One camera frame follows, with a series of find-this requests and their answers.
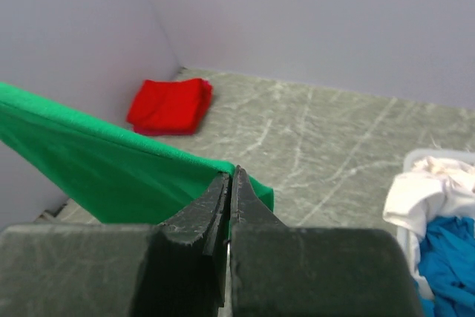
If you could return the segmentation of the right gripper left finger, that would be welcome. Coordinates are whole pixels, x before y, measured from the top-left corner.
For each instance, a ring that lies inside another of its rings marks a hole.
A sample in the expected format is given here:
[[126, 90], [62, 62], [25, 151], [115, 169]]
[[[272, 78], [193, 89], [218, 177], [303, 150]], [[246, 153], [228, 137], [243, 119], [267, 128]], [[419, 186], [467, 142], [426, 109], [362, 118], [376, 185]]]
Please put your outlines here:
[[1, 233], [3, 316], [216, 316], [230, 177], [158, 225], [29, 223]]

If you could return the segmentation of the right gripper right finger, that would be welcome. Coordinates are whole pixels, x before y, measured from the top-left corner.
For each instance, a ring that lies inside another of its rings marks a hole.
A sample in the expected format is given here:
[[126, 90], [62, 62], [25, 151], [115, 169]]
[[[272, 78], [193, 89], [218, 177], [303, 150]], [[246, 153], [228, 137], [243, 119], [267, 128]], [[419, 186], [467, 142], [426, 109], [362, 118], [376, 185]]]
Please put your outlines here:
[[396, 239], [380, 229], [289, 227], [237, 168], [231, 193], [234, 316], [421, 316]]

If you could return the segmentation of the green t shirt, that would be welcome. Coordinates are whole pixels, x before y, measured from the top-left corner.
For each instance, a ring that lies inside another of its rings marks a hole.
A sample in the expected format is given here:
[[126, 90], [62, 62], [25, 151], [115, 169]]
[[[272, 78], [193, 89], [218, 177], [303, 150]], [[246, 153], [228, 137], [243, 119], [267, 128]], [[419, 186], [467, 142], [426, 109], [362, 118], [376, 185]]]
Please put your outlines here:
[[1, 141], [102, 223], [162, 223], [236, 171], [7, 83]]

